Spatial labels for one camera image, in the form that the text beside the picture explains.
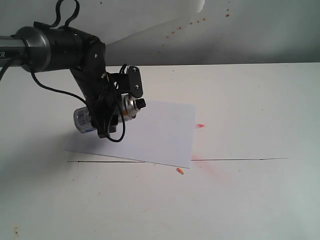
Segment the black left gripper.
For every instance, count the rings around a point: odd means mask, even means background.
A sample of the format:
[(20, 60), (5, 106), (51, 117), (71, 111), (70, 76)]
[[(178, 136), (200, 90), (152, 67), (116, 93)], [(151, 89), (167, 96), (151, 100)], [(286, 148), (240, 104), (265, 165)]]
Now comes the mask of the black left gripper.
[[(119, 78), (125, 74), (125, 65), (119, 73), (106, 71), (106, 45), (98, 37), (74, 37), (72, 43), (76, 64), (70, 68), (88, 105), (91, 125), (100, 138), (112, 139), (119, 123), (121, 94)], [(128, 91), (136, 99), (143, 96), (141, 73), (137, 66), (127, 68)]]

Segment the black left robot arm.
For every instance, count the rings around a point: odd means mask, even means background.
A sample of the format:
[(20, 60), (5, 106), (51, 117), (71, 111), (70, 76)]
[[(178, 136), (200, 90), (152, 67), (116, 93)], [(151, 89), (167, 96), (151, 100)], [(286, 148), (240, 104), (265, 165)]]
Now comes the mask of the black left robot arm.
[(35, 22), (0, 38), (0, 72), (21, 67), (35, 76), (69, 70), (84, 104), (73, 113), (75, 127), (81, 133), (96, 131), (100, 138), (109, 139), (117, 125), (135, 119), (146, 102), (139, 68), (124, 64), (118, 73), (109, 73), (105, 53), (105, 44), (94, 35)]

